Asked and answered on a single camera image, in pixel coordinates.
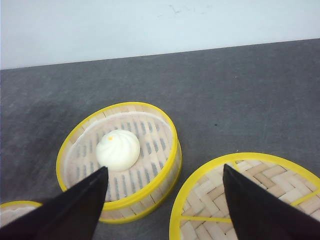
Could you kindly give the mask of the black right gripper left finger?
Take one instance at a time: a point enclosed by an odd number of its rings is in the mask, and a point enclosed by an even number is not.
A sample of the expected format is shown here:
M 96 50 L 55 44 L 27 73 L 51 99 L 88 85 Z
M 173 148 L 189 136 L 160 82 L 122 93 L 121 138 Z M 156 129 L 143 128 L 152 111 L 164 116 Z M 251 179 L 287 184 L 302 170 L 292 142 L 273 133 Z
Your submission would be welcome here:
M 108 188 L 101 167 L 42 206 L 1 227 L 2 240 L 90 240 Z

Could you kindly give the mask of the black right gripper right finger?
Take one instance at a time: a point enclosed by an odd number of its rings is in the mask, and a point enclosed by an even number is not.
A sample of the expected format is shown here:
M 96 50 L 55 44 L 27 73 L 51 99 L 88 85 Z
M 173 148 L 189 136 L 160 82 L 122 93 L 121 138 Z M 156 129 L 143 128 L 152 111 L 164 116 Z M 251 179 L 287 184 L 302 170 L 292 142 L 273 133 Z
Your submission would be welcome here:
M 239 240 L 318 240 L 320 222 L 225 164 L 223 186 Z

